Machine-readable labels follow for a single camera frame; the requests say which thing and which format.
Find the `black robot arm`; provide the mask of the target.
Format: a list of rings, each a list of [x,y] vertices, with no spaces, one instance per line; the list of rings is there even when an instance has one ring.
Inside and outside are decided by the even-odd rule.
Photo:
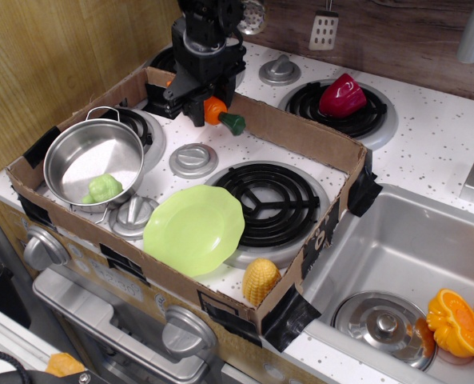
[[[170,109],[179,108],[195,126],[205,123],[205,100],[214,96],[231,106],[237,76],[245,69],[244,16],[240,1],[180,1],[181,17],[171,27],[176,76],[164,92]]]

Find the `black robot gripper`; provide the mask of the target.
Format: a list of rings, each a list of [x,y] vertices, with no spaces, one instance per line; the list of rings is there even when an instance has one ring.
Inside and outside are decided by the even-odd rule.
[[[176,20],[171,32],[176,76],[163,93],[165,111],[173,117],[182,112],[195,126],[204,126],[205,100],[214,96],[231,107],[246,48],[240,42],[229,46],[223,38],[209,52],[188,36],[184,19]]]

